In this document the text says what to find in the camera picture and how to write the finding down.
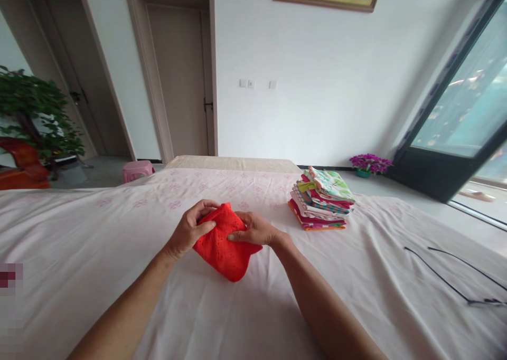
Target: flower pot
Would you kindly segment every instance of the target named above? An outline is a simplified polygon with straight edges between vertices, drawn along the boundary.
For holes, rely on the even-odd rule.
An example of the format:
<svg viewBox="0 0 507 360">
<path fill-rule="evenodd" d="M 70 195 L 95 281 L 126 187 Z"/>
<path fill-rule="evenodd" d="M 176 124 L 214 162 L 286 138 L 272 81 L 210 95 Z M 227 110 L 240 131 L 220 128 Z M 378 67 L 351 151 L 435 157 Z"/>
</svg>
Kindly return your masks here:
<svg viewBox="0 0 507 360">
<path fill-rule="evenodd" d="M 368 178 L 371 174 L 370 172 L 367 172 L 367 171 L 364 171 L 361 169 L 357 169 L 357 171 L 355 173 L 358 177 L 361 177 L 361 178 Z"/>
</svg>

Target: glasses temple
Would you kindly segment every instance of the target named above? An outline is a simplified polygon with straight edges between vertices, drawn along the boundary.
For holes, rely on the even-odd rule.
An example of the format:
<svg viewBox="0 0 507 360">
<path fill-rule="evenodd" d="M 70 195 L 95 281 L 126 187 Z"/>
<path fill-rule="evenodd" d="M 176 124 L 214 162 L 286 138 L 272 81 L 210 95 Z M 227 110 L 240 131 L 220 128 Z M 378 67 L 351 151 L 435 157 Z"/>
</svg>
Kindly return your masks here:
<svg viewBox="0 0 507 360">
<path fill-rule="evenodd" d="M 407 248 L 407 247 L 403 247 L 403 249 L 406 249 L 410 252 L 412 252 L 413 254 L 415 254 L 417 257 L 419 257 L 421 259 L 422 262 L 424 262 L 424 264 L 426 264 L 427 267 L 429 267 L 433 273 L 435 273 L 443 282 L 445 282 L 451 289 L 453 289 L 456 293 L 458 293 L 464 300 L 466 300 L 468 303 L 470 303 L 471 301 L 465 297 L 458 289 L 456 289 L 454 286 L 452 286 L 449 282 L 447 282 L 440 274 L 438 274 L 435 269 L 433 269 L 430 265 L 428 265 L 428 263 L 423 260 L 423 258 L 418 255 L 416 252 L 414 252 L 412 249 L 410 248 Z"/>
<path fill-rule="evenodd" d="M 467 264 L 469 267 L 471 267 L 472 269 L 475 269 L 476 271 L 478 271 L 480 274 L 482 274 L 484 277 L 488 278 L 490 281 L 494 282 L 495 284 L 497 284 L 498 286 L 500 286 L 502 289 L 504 289 L 505 291 L 507 291 L 507 288 L 504 286 L 504 285 L 501 285 L 500 283 L 498 283 L 497 281 L 495 281 L 493 278 L 491 278 L 490 276 L 488 276 L 486 273 L 484 273 L 483 271 L 479 270 L 478 268 L 476 268 L 475 266 L 473 266 L 472 264 L 466 262 L 465 260 L 462 260 L 461 258 L 459 258 L 458 256 L 456 255 L 453 255 L 452 253 L 449 253 L 449 252 L 446 252 L 446 251 L 443 251 L 442 249 L 437 249 L 437 248 L 432 248 L 432 247 L 428 247 L 429 250 L 434 250 L 434 251 L 437 251 L 437 252 L 441 252 L 441 253 L 445 253 L 445 254 L 448 254 L 448 255 L 451 255 L 452 257 L 454 258 L 457 258 L 459 261 L 461 262 L 464 262 L 465 264 Z"/>
</svg>

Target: glass door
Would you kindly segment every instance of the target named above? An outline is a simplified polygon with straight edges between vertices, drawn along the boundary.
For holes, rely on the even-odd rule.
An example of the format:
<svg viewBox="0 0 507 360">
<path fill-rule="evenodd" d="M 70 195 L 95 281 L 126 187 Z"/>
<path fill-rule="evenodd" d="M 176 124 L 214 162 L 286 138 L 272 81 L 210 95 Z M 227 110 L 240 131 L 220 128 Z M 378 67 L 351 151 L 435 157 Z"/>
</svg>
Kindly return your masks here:
<svg viewBox="0 0 507 360">
<path fill-rule="evenodd" d="M 506 139 L 507 2 L 488 0 L 389 176 L 446 203 Z"/>
</svg>

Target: hand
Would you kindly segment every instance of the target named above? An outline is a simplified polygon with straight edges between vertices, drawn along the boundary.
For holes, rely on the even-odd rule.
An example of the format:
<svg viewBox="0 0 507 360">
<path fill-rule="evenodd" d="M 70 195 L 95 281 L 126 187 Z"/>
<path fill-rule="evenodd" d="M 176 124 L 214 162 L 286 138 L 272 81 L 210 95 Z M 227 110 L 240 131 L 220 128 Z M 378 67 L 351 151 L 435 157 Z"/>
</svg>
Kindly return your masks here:
<svg viewBox="0 0 507 360">
<path fill-rule="evenodd" d="M 203 199 L 190 208 L 183 214 L 163 251 L 175 260 L 181 258 L 201 236 L 207 234 L 217 225 L 214 221 L 208 221 L 201 225 L 197 225 L 197 222 L 218 207 L 220 207 L 218 202 Z"/>
<path fill-rule="evenodd" d="M 232 232 L 227 236 L 227 240 L 247 241 L 258 245 L 272 245 L 286 234 L 253 212 L 238 211 L 236 214 L 245 223 L 247 230 Z"/>
</svg>

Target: eyeglasses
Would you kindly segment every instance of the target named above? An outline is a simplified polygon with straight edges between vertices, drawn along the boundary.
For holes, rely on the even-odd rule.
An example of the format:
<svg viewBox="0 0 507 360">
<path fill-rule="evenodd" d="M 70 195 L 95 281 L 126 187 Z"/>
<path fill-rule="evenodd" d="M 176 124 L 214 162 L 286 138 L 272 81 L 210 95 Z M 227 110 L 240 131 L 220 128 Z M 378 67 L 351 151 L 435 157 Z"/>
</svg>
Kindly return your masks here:
<svg viewBox="0 0 507 360">
<path fill-rule="evenodd" d="M 473 299 L 470 299 L 470 298 L 467 298 L 462 292 L 460 292 L 458 289 L 456 289 L 454 286 L 452 286 L 449 282 L 447 282 L 444 277 L 442 277 L 440 274 L 438 274 L 436 272 L 435 269 L 433 269 L 430 265 L 428 265 L 428 263 L 423 260 L 423 258 L 418 255 L 416 252 L 414 252 L 412 249 L 408 248 L 408 247 L 404 247 L 403 249 L 406 249 L 408 250 L 409 252 L 412 252 L 413 254 L 415 254 L 417 257 L 419 257 L 421 259 L 422 262 L 424 262 L 424 264 L 429 267 L 433 273 L 435 273 L 438 278 L 440 278 L 443 282 L 445 282 L 451 289 L 453 289 L 456 293 L 459 294 L 460 297 L 462 297 L 464 300 L 466 300 L 467 304 L 469 306 L 478 306 L 478 305 L 492 305 L 492 306 L 506 306 L 507 307 L 507 302 L 500 302 L 499 300 L 497 299 L 489 299 L 489 298 L 485 298 L 484 300 L 482 301 L 478 301 L 478 300 L 473 300 Z M 459 258 L 458 256 L 455 256 L 453 255 L 452 253 L 449 253 L 449 252 L 446 252 L 446 251 L 443 251 L 441 249 L 437 249 L 437 248 L 431 248 L 431 247 L 428 247 L 429 250 L 433 250 L 433 251 L 437 251 L 437 252 L 440 252 L 440 253 L 445 253 L 445 254 L 448 254 L 448 255 L 451 255 L 452 257 L 454 258 L 457 258 L 459 261 L 467 264 L 469 267 L 471 267 L 472 269 L 478 271 L 480 274 L 482 274 L 483 276 L 485 276 L 486 278 L 488 278 L 489 280 L 493 281 L 495 284 L 497 284 L 498 286 L 500 286 L 502 289 L 504 289 L 505 291 L 507 291 L 507 288 L 503 285 L 501 285 L 500 283 L 498 283 L 497 281 L 495 281 L 493 278 L 491 278 L 490 276 L 488 276 L 486 273 L 484 273 L 483 271 L 479 270 L 478 268 L 476 268 L 475 266 L 473 266 L 472 264 L 469 264 L 468 262 L 466 262 L 465 260 Z"/>
</svg>

